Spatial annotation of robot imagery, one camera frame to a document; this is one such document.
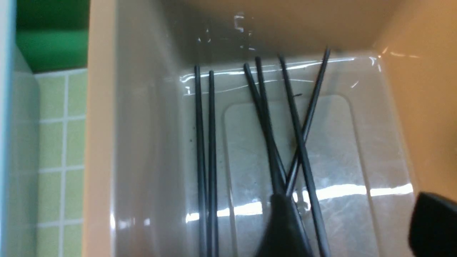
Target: green tile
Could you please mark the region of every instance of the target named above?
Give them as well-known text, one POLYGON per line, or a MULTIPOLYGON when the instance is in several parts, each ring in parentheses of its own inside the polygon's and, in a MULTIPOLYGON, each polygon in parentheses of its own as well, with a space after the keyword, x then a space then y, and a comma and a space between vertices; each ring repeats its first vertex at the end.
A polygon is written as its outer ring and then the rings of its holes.
POLYGON ((65 77, 38 78, 40 86, 40 119, 64 116, 65 77))
POLYGON ((60 214, 60 172, 38 175, 38 222, 57 221, 60 214))
POLYGON ((58 227, 38 228, 37 257, 58 257, 58 227))
POLYGON ((70 75, 68 82, 68 116, 86 112, 87 72, 70 75))
POLYGON ((84 131, 84 120, 68 122, 67 166, 82 165, 84 163, 84 131))
POLYGON ((84 170, 67 171, 65 179, 65 219, 80 219, 83 216, 84 170))
POLYGON ((82 225, 64 228, 64 257, 81 257, 82 225))
POLYGON ((62 122, 40 124, 40 168, 62 166, 62 122))

